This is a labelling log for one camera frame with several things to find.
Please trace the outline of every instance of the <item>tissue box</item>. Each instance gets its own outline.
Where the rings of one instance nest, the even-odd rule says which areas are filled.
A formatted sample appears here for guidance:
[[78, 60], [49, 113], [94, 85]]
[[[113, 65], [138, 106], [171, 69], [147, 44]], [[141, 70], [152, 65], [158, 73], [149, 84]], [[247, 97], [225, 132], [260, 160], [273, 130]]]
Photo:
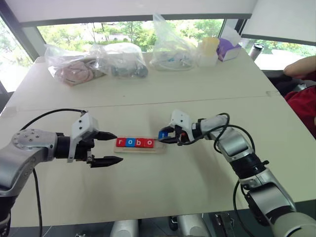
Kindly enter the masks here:
[[219, 38], [219, 45], [216, 50], [218, 54], [218, 59], [221, 61], [227, 61], [236, 58], [239, 54], [241, 46], [237, 44], [233, 46], [227, 39]]

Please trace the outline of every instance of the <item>white table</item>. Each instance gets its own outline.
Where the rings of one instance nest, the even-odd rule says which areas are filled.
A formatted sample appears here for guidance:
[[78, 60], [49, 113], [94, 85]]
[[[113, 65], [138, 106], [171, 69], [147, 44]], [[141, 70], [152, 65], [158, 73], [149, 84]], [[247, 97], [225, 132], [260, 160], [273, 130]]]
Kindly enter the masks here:
[[149, 76], [144, 79], [104, 76], [74, 87], [54, 80], [45, 63], [35, 63], [9, 105], [19, 111], [61, 106], [86, 108], [258, 97], [266, 96], [267, 91], [276, 89], [243, 50], [237, 59], [218, 61], [211, 69], [179, 73], [158, 72], [149, 67]]
[[[89, 112], [98, 119], [101, 130], [116, 135], [157, 136], [158, 131], [168, 124], [174, 109], [185, 111], [192, 120], [227, 112], [231, 115], [232, 124], [242, 126], [251, 133], [257, 155], [262, 161], [270, 161], [268, 167], [294, 201], [316, 198], [316, 190], [310, 188], [316, 186], [315, 140], [282, 97], [266, 94], [266, 91], [273, 91], [273, 86], [253, 62], [250, 63], [242, 54], [240, 58], [243, 57], [249, 67], [246, 71], [251, 71], [252, 74], [246, 76], [247, 79], [239, 76], [238, 78], [243, 81], [239, 83], [235, 82], [236, 77], [231, 78], [235, 85], [234, 90], [227, 90], [228, 87], [224, 87], [225, 83], [214, 76], [214, 70], [219, 69], [196, 69], [194, 79], [187, 77], [191, 71], [171, 74], [176, 75], [176, 81], [180, 81], [183, 75], [184, 80], [180, 88], [185, 91], [195, 86], [191, 83], [195, 80], [202, 90], [207, 86], [212, 93], [197, 92], [194, 94], [195, 97], [188, 95], [190, 100], [185, 100], [179, 92], [181, 90], [174, 90], [172, 95], [163, 93], [163, 96], [158, 97], [159, 93], [152, 87], [162, 87], [162, 82], [156, 81], [159, 80], [157, 75], [168, 73], [156, 72], [153, 73], [156, 75], [155, 78], [149, 76], [146, 81], [125, 80], [124, 82], [129, 84], [129, 90], [123, 81], [116, 79], [100, 82], [108, 86], [116, 85], [116, 93], [113, 93], [113, 96], [118, 100], [94, 99], [96, 105], [93, 105], [93, 99], [80, 99], [89, 98], [87, 89], [91, 85], [95, 91], [93, 94], [101, 95], [100, 91], [103, 88], [97, 87], [98, 80], [80, 85], [78, 88], [67, 88], [46, 78], [49, 85], [55, 86], [54, 93], [59, 94], [59, 97], [47, 102], [53, 94], [50, 87], [43, 81], [38, 81], [38, 84], [33, 85], [34, 88], [31, 86], [31, 82], [36, 81], [36, 78], [44, 73], [43, 66], [38, 67], [35, 64], [8, 103], [9, 108], [17, 110], [13, 113], [9, 113], [9, 110], [4, 111], [0, 117], [0, 131], [2, 134], [8, 134], [0, 137], [0, 147], [5, 146], [11, 135], [35, 116], [51, 108], [81, 107], [80, 103], [84, 103]], [[218, 66], [227, 67], [222, 72], [228, 74], [228, 65], [242, 65], [240, 58], [227, 62], [227, 66], [224, 63]], [[243, 71], [238, 69], [240, 67], [234, 67], [234, 73], [230, 74], [242, 74]], [[199, 78], [200, 73], [209, 75], [213, 80]], [[256, 87], [255, 83], [251, 83], [251, 79], [256, 80], [261, 86]], [[176, 83], [172, 80], [169, 77], [169, 84], [175, 86]], [[229, 83], [228, 78], [224, 77], [224, 80]], [[36, 91], [36, 86], [46, 88], [47, 95], [42, 89]], [[143, 96], [135, 93], [135, 97], [132, 97], [132, 91], [140, 93], [139, 87], [149, 89], [143, 92], [146, 93]], [[119, 99], [120, 88], [125, 90], [128, 97], [131, 96], [128, 103], [122, 98]], [[36, 99], [32, 94], [25, 97], [26, 91], [42, 94], [42, 98]], [[148, 99], [141, 102], [141, 97]], [[59, 113], [49, 115], [40, 119], [33, 127], [69, 135], [71, 124], [79, 115], [66, 113], [67, 116]], [[114, 154], [114, 143], [97, 142], [93, 153], [96, 157], [110, 156]], [[37, 166], [37, 172], [43, 224], [93, 223], [231, 210], [233, 187], [237, 176], [224, 157], [214, 152], [212, 145], [212, 142], [203, 140], [187, 147], [170, 145], [162, 155], [116, 154], [124, 158], [124, 161], [107, 168], [91, 169], [84, 162], [67, 164], [66, 160], [41, 163]], [[237, 195], [237, 204], [239, 208], [247, 208], [240, 194]], [[37, 224], [34, 180], [30, 177], [12, 209], [12, 226]]]

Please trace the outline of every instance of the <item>clear plastic bag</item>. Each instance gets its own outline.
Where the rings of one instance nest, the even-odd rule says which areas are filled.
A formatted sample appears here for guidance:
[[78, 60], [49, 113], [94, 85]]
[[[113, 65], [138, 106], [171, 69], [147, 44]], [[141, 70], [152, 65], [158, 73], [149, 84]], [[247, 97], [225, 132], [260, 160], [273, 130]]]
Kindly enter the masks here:
[[133, 43], [95, 44], [91, 54], [97, 58], [100, 71], [114, 77], [140, 77], [148, 74], [148, 69], [140, 47]]
[[172, 27], [159, 15], [154, 14], [157, 40], [150, 61], [159, 71], [186, 71], [195, 66], [197, 48], [180, 38]]
[[68, 85], [76, 85], [103, 76], [96, 57], [88, 53], [68, 51], [46, 45], [45, 60], [51, 75]]

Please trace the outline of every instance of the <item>tree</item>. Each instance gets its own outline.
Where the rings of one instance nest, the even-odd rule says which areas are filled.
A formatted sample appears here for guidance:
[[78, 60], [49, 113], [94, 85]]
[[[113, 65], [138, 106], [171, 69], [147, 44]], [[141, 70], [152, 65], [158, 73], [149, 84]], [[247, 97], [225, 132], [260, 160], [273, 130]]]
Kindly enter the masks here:
[[84, 28], [77, 24], [40, 26], [39, 31], [46, 43], [63, 49], [81, 51], [81, 46], [84, 44], [81, 40]]
[[119, 25], [122, 26], [122, 32], [129, 36], [132, 43], [135, 41], [137, 35], [143, 31], [142, 24], [142, 21], [126, 21], [119, 23]]
[[10, 40], [10, 32], [4, 21], [0, 19], [0, 50], [1, 52], [12, 52], [15, 47]]
[[310, 45], [302, 45], [296, 43], [286, 43], [279, 41], [263, 40], [263, 39], [250, 39], [245, 47], [247, 52], [250, 51], [255, 43], [260, 43], [264, 46], [263, 52], [265, 54], [272, 54], [273, 49], [285, 50], [295, 53], [300, 56], [313, 56], [316, 55], [316, 47]]
[[194, 26], [200, 31], [195, 35], [195, 37], [199, 40], [202, 40], [203, 37], [217, 37], [222, 24], [223, 20], [221, 19], [197, 20]]
[[0, 18], [0, 53], [5, 62], [27, 67], [32, 64], [30, 57], [16, 40], [10, 29]]

